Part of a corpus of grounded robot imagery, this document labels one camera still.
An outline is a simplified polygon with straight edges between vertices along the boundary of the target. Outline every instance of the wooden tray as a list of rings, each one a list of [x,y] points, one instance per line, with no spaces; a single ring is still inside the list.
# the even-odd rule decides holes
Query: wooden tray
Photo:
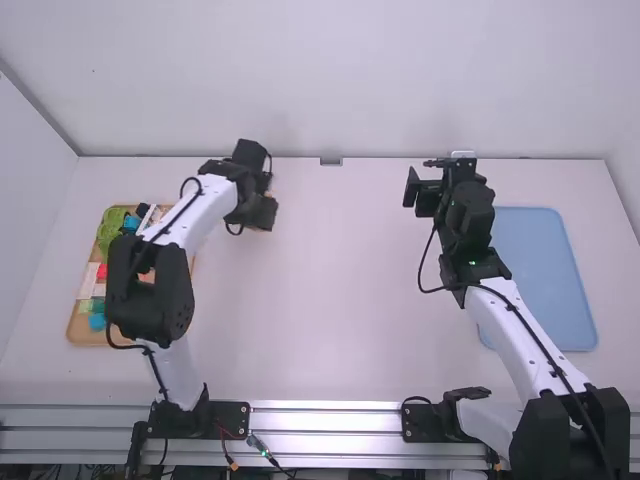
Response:
[[[135,212],[137,205],[114,205],[111,208],[114,208],[114,207],[126,208],[129,213],[133,214]],[[172,205],[157,205],[155,207],[164,214],[167,211],[169,211]],[[95,267],[96,263],[104,263],[103,260],[104,259],[103,259],[102,253],[98,246],[98,240],[96,238],[96,240],[93,243],[93,248],[91,249],[91,254],[89,255],[89,259],[87,260],[87,268],[85,269],[85,273],[82,276],[83,283],[92,273],[91,264],[94,264],[94,267]],[[193,272],[193,261],[194,259],[192,258],[189,262],[189,268],[192,272]],[[153,282],[153,277],[154,277],[154,272],[152,270],[146,276],[146,280],[149,282]],[[95,285],[98,286],[100,289],[104,289],[106,288],[106,280],[100,280],[100,279],[96,280]],[[82,290],[83,290],[83,287],[80,287],[78,291],[78,296],[80,296]],[[82,313],[81,306],[82,306],[82,300],[76,299],[76,302],[73,306],[73,311],[71,312],[71,317],[69,318],[69,324],[67,326],[67,334],[66,334],[67,340],[73,345],[76,345],[79,347],[108,346],[107,338],[105,336],[105,331],[104,330],[94,331],[89,327],[89,313]],[[120,334],[120,329],[116,326],[111,327],[111,338],[118,345],[127,345],[132,343],[131,340],[124,338]]]

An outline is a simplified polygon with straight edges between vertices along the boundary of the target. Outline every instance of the blue block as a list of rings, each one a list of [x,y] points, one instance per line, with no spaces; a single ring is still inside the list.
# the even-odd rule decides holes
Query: blue block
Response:
[[[94,332],[101,332],[107,328],[107,319],[104,313],[92,313],[89,315],[89,328]]]
[[[138,230],[140,223],[142,223],[141,219],[139,219],[138,217],[134,217],[133,215],[129,215],[124,219],[124,224],[122,225],[122,227],[125,230],[135,232],[136,230]]]

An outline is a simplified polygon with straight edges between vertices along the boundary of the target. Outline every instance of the cable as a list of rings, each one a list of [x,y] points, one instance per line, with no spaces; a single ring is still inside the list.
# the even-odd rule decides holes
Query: cable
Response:
[[[128,279],[131,279],[131,277],[133,277],[133,275],[136,273],[136,270],[140,266],[140,263],[142,263],[142,260],[144,259],[145,255],[149,251],[149,248],[151,248],[151,245],[153,245],[153,242],[155,242],[162,235],[165,235],[166,233],[169,233],[169,229],[173,226],[173,224],[176,223],[178,221],[178,219],[182,216],[182,214],[191,205],[193,205],[193,203],[198,199],[199,196],[201,196],[203,194],[202,183],[200,182],[200,180],[198,180],[198,178],[196,178],[196,177],[187,177],[185,179],[185,181],[182,182],[182,185],[180,186],[180,198],[182,198],[182,195],[184,193],[185,185],[187,183],[189,183],[190,181],[194,181],[194,182],[196,182],[198,184],[198,191],[196,192],[196,194],[193,197],[191,197],[189,199],[189,201],[185,204],[185,206],[182,207],[178,211],[178,213],[176,213],[175,216],[171,220],[169,220],[167,222],[166,225],[164,225],[160,230],[158,230],[158,233],[156,233],[153,237],[151,237],[150,240],[147,240],[147,243],[145,244],[144,247],[142,247],[142,250],[140,250],[140,253],[135,258],[133,263],[131,264],[131,268],[129,269],[129,274],[127,275]]]
[[[151,370],[153,370],[153,375],[156,377],[156,381],[158,382],[158,386],[160,387],[160,393],[166,401],[169,401],[169,395],[167,394],[167,388],[164,386],[164,382],[162,381],[162,377],[160,377],[160,371],[158,370],[158,365],[156,364],[156,360],[153,356],[153,352],[146,345],[117,345],[113,342],[111,338],[111,322],[107,319],[106,325],[106,337],[107,343],[109,346],[115,350],[142,350],[142,354],[149,357],[149,363],[151,364]]]
[[[242,235],[242,232],[244,232],[244,223],[241,223],[240,227],[235,232],[231,230],[231,225],[227,222],[224,222],[224,228],[229,234],[233,235],[234,237],[239,237],[240,235]]]
[[[224,459],[229,464],[229,468],[231,469],[231,471],[235,472],[236,470],[238,470],[238,464],[235,462],[235,460],[233,458],[231,458],[231,455],[229,455],[229,450],[227,450],[227,441],[224,438],[225,435],[230,435],[231,436],[231,434],[226,429],[222,428],[222,426],[220,426],[220,424],[218,424],[218,429],[220,430],[220,443],[222,444],[222,451],[224,452]]]
[[[615,480],[615,475],[613,473],[613,468],[611,466],[611,461],[609,460],[609,456],[607,455],[607,452],[606,452],[606,450],[604,448],[602,440],[600,439],[600,436],[598,435],[598,432],[596,431],[596,428],[593,425],[593,422],[589,418],[589,415],[587,414],[587,411],[585,410],[584,406],[582,405],[582,402],[580,402],[580,399],[578,398],[578,395],[576,394],[575,390],[573,389],[573,387],[569,383],[569,380],[567,380],[567,378],[565,377],[564,371],[558,366],[558,364],[556,363],[556,361],[553,358],[553,356],[549,353],[549,351],[544,346],[542,341],[538,338],[538,336],[533,331],[531,326],[527,323],[526,319],[522,316],[522,314],[520,313],[518,308],[513,303],[511,303],[511,301],[507,297],[505,297],[502,293],[498,292],[497,290],[494,290],[491,287],[487,287],[486,285],[482,285],[480,283],[473,283],[473,282],[453,283],[453,284],[449,284],[449,285],[442,285],[441,287],[431,288],[431,289],[428,289],[428,290],[424,289],[422,287],[422,282],[421,282],[421,279],[420,279],[421,274],[422,274],[422,267],[424,265],[424,259],[427,256],[427,250],[429,249],[429,245],[431,244],[431,241],[433,240],[433,236],[435,234],[435,231],[436,231],[436,226],[434,225],[433,230],[431,231],[431,235],[429,236],[429,240],[427,241],[427,245],[426,245],[426,247],[424,249],[424,252],[422,254],[422,259],[420,260],[420,266],[418,268],[418,288],[420,289],[420,291],[422,293],[429,294],[429,293],[439,292],[441,290],[452,291],[452,290],[459,290],[460,288],[465,288],[465,287],[467,287],[467,288],[468,287],[474,287],[474,288],[479,288],[480,290],[485,290],[485,291],[487,291],[489,293],[492,293],[493,295],[498,297],[500,300],[502,300],[505,303],[505,305],[507,306],[507,310],[510,311],[510,312],[513,312],[515,314],[515,316],[518,318],[518,320],[520,320],[520,322],[524,326],[525,330],[527,330],[527,332],[529,333],[529,335],[531,336],[533,341],[536,343],[536,345],[538,346],[538,348],[540,349],[542,354],[546,357],[547,361],[549,362],[549,365],[551,365],[551,368],[553,368],[553,371],[555,372],[556,376],[558,378],[560,378],[560,381],[562,381],[562,384],[564,385],[564,387],[569,392],[569,395],[571,396],[571,398],[575,402],[576,406],[578,407],[578,411],[580,412],[580,415],[582,416],[582,419],[584,421],[584,425],[587,427],[589,435],[592,437],[592,439],[593,439],[593,441],[594,441],[594,443],[596,445],[596,449],[598,450],[598,453],[599,453],[600,457],[602,458],[602,463],[604,464],[604,468],[607,471],[607,476],[609,477],[609,480]]]
[[[165,438],[164,439],[164,449],[162,451],[162,458],[160,459],[160,462],[158,463],[158,467],[161,467],[162,465],[164,465],[164,461],[167,459],[167,452],[169,451],[169,439]]]
[[[418,267],[418,289],[422,293],[431,293],[432,291],[437,291],[437,290],[431,290],[431,291],[425,290],[424,287],[422,286],[422,267],[424,267],[424,260],[427,258],[427,252],[429,251],[429,247],[431,246],[431,241],[433,240],[433,236],[436,233],[436,229],[437,229],[436,223],[434,221],[433,228],[431,229],[431,235],[429,235],[429,240],[427,240],[427,245],[424,247],[424,252],[422,252],[422,258],[420,259],[420,266]]]

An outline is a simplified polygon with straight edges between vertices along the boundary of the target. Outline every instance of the blue mat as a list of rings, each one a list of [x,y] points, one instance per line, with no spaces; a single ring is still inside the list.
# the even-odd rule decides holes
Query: blue mat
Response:
[[[588,352],[598,334],[562,217],[551,208],[496,207],[492,246],[558,348]],[[480,340],[493,348],[479,329]]]

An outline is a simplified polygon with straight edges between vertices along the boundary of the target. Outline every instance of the white wall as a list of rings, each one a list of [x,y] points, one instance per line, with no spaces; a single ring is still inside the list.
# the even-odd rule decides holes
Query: white wall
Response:
[[[3,72],[0,161],[1,355],[78,161]],[[41,313],[46,322],[46,305],[42,305]]]
[[[640,233],[639,18],[636,0],[0,0],[0,57],[85,154],[247,136],[603,157]]]

